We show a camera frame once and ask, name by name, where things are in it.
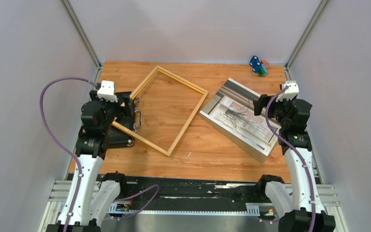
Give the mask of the photo print board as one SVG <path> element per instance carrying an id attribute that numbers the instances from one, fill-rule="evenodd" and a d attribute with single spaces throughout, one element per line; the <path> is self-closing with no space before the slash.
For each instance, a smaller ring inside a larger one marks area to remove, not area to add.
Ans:
<path id="1" fill-rule="evenodd" d="M 277 144 L 265 119 L 265 111 L 254 115 L 253 101 L 260 94 L 228 79 L 202 107 L 200 115 L 251 157 L 264 163 Z"/>

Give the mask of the wooden picture frame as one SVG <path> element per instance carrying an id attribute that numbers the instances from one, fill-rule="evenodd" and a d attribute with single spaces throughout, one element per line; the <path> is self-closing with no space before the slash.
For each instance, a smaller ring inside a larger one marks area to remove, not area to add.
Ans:
<path id="1" fill-rule="evenodd" d="M 129 96 L 137 107 L 133 128 L 128 129 L 117 121 L 112 126 L 170 156 L 208 93 L 197 84 L 157 65 Z"/>

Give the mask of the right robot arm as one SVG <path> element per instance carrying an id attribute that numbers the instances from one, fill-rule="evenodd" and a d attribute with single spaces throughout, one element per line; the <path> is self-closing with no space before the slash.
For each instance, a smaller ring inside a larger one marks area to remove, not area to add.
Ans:
<path id="1" fill-rule="evenodd" d="M 276 96 L 263 94 L 254 100 L 254 114 L 265 109 L 267 120 L 275 118 L 280 130 L 271 130 L 281 145 L 291 177 L 288 191 L 281 177 L 263 175 L 257 183 L 257 197 L 271 200 L 278 216 L 280 232 L 332 232 L 334 216 L 325 211 L 313 176 L 312 143 L 306 131 L 312 105 L 293 98 L 277 101 Z"/>

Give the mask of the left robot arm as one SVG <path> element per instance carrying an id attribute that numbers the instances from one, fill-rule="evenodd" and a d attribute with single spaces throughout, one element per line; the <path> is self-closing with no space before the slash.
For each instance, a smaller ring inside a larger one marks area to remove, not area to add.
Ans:
<path id="1" fill-rule="evenodd" d="M 112 123 L 122 120 L 124 127 L 133 128 L 135 106 L 131 92 L 100 93 L 92 90 L 91 100 L 81 107 L 82 126 L 75 145 L 75 173 L 63 210 L 48 232 L 99 232 L 114 199 L 128 195 L 126 176 L 107 173 L 99 192 L 94 188 L 110 142 Z"/>

